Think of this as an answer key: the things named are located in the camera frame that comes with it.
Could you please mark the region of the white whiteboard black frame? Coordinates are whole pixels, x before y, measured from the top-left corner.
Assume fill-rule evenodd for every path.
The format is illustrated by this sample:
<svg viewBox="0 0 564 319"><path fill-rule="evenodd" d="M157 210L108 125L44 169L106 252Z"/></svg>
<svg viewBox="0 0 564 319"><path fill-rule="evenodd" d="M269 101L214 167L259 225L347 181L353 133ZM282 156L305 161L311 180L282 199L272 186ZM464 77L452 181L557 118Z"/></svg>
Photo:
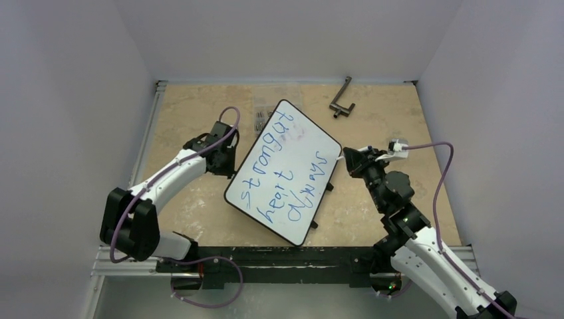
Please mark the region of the white whiteboard black frame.
<svg viewBox="0 0 564 319"><path fill-rule="evenodd" d="M224 199L288 243L301 246L342 149L298 107L280 100Z"/></svg>

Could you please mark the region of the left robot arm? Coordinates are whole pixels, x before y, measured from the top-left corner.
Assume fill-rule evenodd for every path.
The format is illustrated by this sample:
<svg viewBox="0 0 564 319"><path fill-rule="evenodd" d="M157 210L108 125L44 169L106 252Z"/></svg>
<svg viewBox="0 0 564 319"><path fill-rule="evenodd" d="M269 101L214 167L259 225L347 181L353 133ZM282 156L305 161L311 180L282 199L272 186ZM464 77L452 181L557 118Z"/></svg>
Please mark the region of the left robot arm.
<svg viewBox="0 0 564 319"><path fill-rule="evenodd" d="M189 183L205 173L231 178L239 132L217 121L210 132L187 141L165 167L130 189L115 188L107 197L100 240L136 261L172 259L183 272L198 265L198 242L160 230L158 214Z"/></svg>

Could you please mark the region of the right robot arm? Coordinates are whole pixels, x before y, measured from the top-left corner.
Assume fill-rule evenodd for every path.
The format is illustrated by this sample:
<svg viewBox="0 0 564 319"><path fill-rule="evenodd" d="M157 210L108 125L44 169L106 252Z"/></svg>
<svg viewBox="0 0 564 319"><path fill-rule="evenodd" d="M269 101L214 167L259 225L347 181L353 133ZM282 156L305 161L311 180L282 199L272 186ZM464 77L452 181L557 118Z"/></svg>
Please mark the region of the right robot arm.
<svg viewBox="0 0 564 319"><path fill-rule="evenodd" d="M515 297L484 282L413 204L409 176L386 171L391 160L406 158L409 149L391 142L388 150L343 150L347 172L363 179L387 232L374 245L374 270L393 268L405 275L451 318L515 318Z"/></svg>

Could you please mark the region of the white marker pen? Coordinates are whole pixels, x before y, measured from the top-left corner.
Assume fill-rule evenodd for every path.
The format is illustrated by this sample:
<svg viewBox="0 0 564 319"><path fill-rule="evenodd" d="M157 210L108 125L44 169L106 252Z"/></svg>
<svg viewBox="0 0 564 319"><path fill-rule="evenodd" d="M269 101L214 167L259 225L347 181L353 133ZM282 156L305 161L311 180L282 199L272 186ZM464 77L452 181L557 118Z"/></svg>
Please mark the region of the white marker pen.
<svg viewBox="0 0 564 319"><path fill-rule="evenodd" d="M343 153L339 157L337 157L336 160L337 161L345 160L347 158L347 156L351 156L353 154L364 154L366 152L369 152L372 149L373 149L373 147L370 146L370 145L359 148L359 149L345 147L345 148L343 148Z"/></svg>

